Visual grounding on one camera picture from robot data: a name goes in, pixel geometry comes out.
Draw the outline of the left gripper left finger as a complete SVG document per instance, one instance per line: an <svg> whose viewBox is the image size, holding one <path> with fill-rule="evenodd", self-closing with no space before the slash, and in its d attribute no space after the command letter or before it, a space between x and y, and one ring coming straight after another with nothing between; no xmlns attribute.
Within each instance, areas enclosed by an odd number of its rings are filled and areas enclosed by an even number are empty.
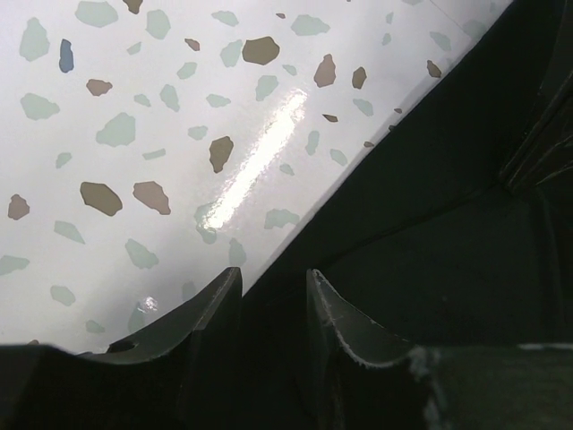
<svg viewBox="0 0 573 430"><path fill-rule="evenodd" d="M1 427L228 429L241 304L241 272L227 268L102 354L3 346Z"/></svg>

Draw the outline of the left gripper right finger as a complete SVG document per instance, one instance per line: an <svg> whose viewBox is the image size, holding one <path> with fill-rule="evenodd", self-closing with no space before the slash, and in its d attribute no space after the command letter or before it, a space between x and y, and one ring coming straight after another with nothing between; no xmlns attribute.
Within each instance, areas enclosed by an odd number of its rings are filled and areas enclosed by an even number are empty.
<svg viewBox="0 0 573 430"><path fill-rule="evenodd" d="M569 429L572 347L423 346L306 275L313 395L322 429Z"/></svg>

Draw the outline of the black t shirt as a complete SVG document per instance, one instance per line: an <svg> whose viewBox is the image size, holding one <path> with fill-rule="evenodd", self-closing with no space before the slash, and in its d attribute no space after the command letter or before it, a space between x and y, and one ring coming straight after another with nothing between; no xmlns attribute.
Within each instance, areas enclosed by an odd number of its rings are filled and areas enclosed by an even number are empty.
<svg viewBox="0 0 573 430"><path fill-rule="evenodd" d="M542 114L569 1L516 1L358 165L247 293L249 350L300 350L305 275L399 337L431 344L569 341L558 233L572 218L500 170Z"/></svg>

